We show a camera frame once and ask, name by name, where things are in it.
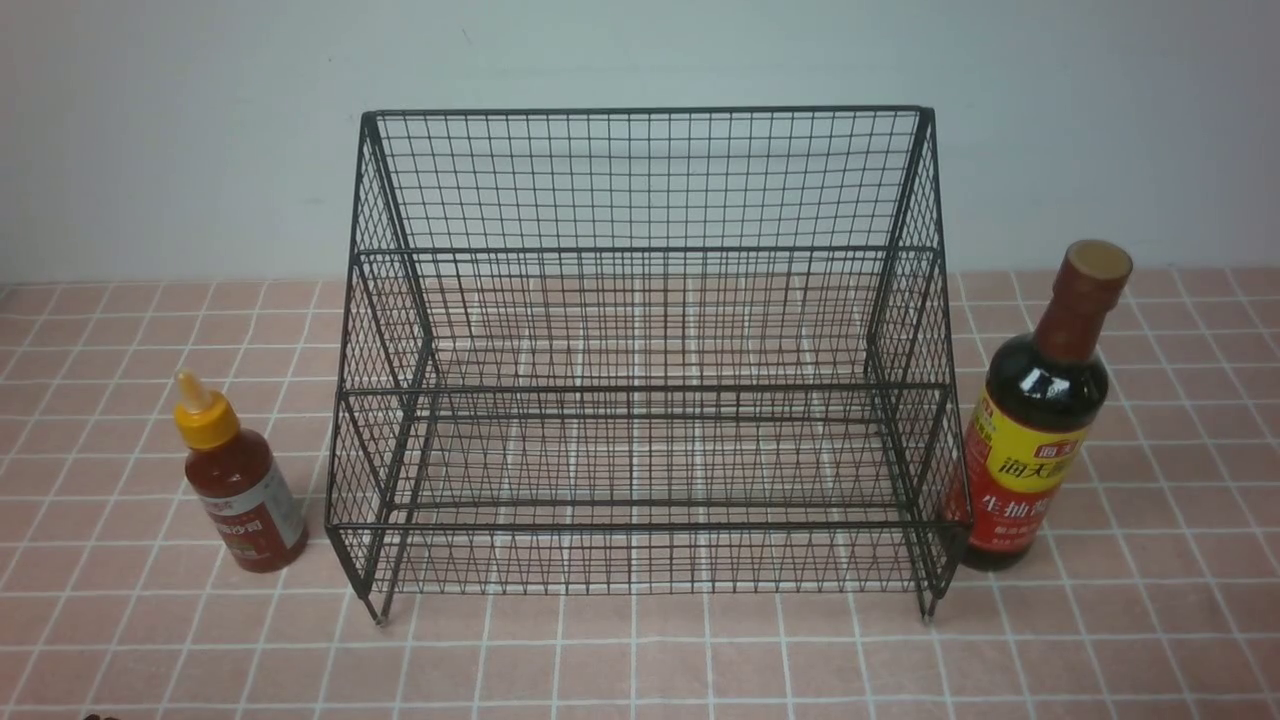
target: sauce bottle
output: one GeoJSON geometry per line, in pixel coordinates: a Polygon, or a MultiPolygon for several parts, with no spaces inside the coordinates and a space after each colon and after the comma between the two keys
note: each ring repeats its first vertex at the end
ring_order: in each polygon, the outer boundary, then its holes
{"type": "Polygon", "coordinates": [[[266,439],[241,428],[227,397],[193,373],[180,370],[174,379],[182,398],[173,419],[191,448],[187,480],[236,564],[271,573],[293,562],[307,544],[307,528],[266,439]]]}
{"type": "MultiPolygon", "coordinates": [[[[1073,243],[1036,331],[992,356],[964,437],[973,500],[973,534],[960,560],[966,566],[1002,570],[1030,551],[1107,397],[1094,348],[1132,272],[1129,254],[1110,242],[1073,243]]],[[[964,520],[968,512],[964,484],[954,483],[943,514],[964,520]]]]}

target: yellow label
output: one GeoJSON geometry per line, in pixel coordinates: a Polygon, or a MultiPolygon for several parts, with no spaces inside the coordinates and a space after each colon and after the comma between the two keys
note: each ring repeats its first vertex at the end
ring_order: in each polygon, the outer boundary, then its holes
{"type": "Polygon", "coordinates": [[[987,470],[993,480],[1023,493],[1044,492],[1062,482],[1080,454],[1089,429],[1042,433],[1005,415],[983,389],[974,409],[974,429],[987,446],[987,470]]]}

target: yellow cap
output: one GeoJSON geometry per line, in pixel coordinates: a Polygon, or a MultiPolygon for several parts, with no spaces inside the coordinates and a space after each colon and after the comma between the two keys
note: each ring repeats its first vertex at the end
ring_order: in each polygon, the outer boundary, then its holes
{"type": "Polygon", "coordinates": [[[182,400],[173,409],[173,421],[187,447],[209,450],[236,437],[239,418],[223,393],[207,389],[191,370],[178,370],[174,380],[182,400]]]}

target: condiment bottle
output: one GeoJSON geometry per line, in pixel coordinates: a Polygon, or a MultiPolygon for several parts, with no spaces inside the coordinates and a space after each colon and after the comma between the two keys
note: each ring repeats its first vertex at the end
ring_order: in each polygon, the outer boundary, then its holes
{"type": "Polygon", "coordinates": [[[239,424],[227,397],[180,370],[174,423],[191,452],[187,480],[214,521],[236,564],[271,573],[293,562],[307,528],[266,439],[239,424]]]}
{"type": "MultiPolygon", "coordinates": [[[[1030,550],[1107,397],[1107,370],[1094,348],[1132,272],[1129,254],[1110,242],[1073,243],[1036,331],[1005,341],[992,356],[964,437],[973,534],[961,562],[969,568],[1001,570],[1030,550]]],[[[968,516],[961,483],[943,514],[968,516]]]]}

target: black metal wire rack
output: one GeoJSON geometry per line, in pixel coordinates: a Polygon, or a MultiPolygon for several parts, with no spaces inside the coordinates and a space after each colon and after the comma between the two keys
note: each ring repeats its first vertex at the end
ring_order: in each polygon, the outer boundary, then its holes
{"type": "Polygon", "coordinates": [[[366,113],[342,568],[379,621],[398,592],[931,616],[968,532],[945,268],[927,108],[366,113]]]}

